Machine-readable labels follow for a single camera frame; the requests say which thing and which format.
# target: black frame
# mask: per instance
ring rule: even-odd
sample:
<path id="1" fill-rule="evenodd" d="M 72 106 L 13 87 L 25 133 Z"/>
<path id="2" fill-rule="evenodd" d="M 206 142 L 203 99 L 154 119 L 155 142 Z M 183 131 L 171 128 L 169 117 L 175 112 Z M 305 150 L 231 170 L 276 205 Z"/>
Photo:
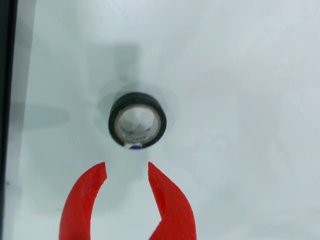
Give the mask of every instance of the black frame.
<path id="1" fill-rule="evenodd" d="M 3 238 L 10 97 L 18 0 L 0 0 L 0 239 Z"/>

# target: glass surface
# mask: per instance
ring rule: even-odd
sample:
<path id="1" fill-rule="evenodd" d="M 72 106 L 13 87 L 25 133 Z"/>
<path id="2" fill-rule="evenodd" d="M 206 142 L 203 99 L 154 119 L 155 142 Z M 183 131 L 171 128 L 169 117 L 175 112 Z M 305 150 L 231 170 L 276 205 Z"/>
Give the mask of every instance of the glass surface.
<path id="1" fill-rule="evenodd" d="M 149 239 L 154 163 L 198 240 L 320 239 L 320 2 L 20 0 L 4 240 L 57 240 L 76 180 L 105 162 L 91 239 Z M 164 136 L 111 137 L 119 93 L 160 102 Z"/>

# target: roll of tape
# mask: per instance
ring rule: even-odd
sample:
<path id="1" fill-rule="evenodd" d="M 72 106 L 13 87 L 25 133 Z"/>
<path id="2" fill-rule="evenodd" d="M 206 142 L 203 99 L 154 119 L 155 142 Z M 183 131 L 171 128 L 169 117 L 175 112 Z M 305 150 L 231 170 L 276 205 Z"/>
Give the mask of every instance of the roll of tape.
<path id="1" fill-rule="evenodd" d="M 163 136 L 167 118 L 154 97 L 142 92 L 130 92 L 113 104 L 108 127 L 112 138 L 121 146 L 144 149 Z"/>

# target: blue sticker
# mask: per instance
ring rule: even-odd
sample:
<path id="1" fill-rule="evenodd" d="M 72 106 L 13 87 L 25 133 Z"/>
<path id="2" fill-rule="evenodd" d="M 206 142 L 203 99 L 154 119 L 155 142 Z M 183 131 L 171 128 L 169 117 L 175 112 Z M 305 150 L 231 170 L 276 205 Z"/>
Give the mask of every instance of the blue sticker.
<path id="1" fill-rule="evenodd" d="M 130 147 L 130 149 L 142 149 L 142 146 L 139 145 L 133 145 L 132 147 Z"/>

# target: black electrical tape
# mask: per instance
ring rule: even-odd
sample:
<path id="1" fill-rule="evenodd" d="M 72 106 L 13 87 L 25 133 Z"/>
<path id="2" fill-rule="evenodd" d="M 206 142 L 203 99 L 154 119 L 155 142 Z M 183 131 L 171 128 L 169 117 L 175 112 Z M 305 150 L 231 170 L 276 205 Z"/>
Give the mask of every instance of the black electrical tape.
<path id="1" fill-rule="evenodd" d="M 132 133 L 120 126 L 119 118 L 127 110 L 142 107 L 153 112 L 153 125 L 142 133 Z M 167 118 L 159 102 L 142 92 L 130 92 L 121 96 L 112 106 L 109 116 L 109 132 L 121 146 L 130 149 L 144 149 L 160 140 L 166 131 Z"/>

